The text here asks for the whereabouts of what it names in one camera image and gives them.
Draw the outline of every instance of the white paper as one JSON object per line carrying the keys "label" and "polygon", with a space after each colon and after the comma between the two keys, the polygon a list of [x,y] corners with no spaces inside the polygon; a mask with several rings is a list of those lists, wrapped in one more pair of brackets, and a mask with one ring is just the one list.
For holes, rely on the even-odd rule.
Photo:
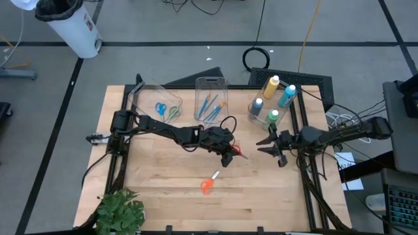
{"label": "white paper", "polygon": [[[337,158],[338,164],[341,166],[341,168],[346,168],[349,166],[355,165],[355,163],[352,163],[354,161],[354,157],[352,153],[335,153],[335,158]],[[363,184],[361,182],[361,179],[352,180],[350,182],[347,182],[348,188],[350,190],[363,190]],[[346,184],[342,184],[342,189],[347,190]]]}

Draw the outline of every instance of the clear plastic container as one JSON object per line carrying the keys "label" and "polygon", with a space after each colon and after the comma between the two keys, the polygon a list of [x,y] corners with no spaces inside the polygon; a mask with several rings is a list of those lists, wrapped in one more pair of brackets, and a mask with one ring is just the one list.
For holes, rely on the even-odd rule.
{"label": "clear plastic container", "polygon": [[157,85],[152,79],[139,82],[128,99],[136,106],[136,112],[164,123],[172,124],[182,115],[182,98]]}
{"label": "clear plastic container", "polygon": [[[285,88],[289,86],[289,84],[286,84],[285,82],[280,81],[279,86],[275,90],[273,96],[271,99],[267,99],[264,96],[264,91],[267,87],[267,84],[269,83],[269,80],[267,80],[266,84],[263,86],[263,88],[258,92],[258,94],[254,97],[253,101],[248,105],[248,120],[260,127],[262,127],[264,130],[268,130],[268,126],[270,125],[269,122],[266,121],[267,115],[272,110],[277,110],[279,113],[278,119],[275,121],[276,125],[279,124],[283,116],[286,114],[286,111],[289,109],[287,108],[281,108],[278,103],[285,92]],[[253,115],[250,110],[253,105],[253,102],[255,102],[256,99],[262,99],[263,100],[263,107],[261,108],[261,111],[258,115]]]}
{"label": "clear plastic container", "polygon": [[220,77],[196,79],[194,118],[205,127],[220,124],[228,116],[228,80]]}

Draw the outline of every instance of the yellow bottle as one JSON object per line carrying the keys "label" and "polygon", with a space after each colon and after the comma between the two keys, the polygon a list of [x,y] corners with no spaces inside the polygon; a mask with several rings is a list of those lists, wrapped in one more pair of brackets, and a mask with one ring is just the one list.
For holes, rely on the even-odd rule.
{"label": "yellow bottle", "polygon": [[267,99],[271,99],[279,83],[280,83],[279,76],[274,75],[273,77],[271,77],[270,80],[268,81],[266,89],[264,90],[264,93],[263,93],[264,97],[266,97]]}

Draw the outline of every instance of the orange scissors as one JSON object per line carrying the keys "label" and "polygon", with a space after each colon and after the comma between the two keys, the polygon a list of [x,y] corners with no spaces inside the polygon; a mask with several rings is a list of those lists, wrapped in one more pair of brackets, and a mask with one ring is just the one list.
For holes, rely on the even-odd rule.
{"label": "orange scissors", "polygon": [[214,176],[212,176],[210,180],[205,180],[201,183],[201,189],[204,195],[208,195],[212,191],[214,180],[217,178],[217,175],[219,175],[219,171],[215,172]]}

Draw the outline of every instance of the table leg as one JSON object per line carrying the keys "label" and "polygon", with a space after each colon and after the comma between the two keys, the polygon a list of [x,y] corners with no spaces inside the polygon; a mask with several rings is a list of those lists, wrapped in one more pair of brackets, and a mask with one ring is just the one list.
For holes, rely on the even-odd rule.
{"label": "table leg", "polygon": [[349,182],[363,176],[378,173],[383,168],[395,169],[393,151],[388,151],[387,153],[381,154],[373,159],[369,159],[340,170],[341,182]]}

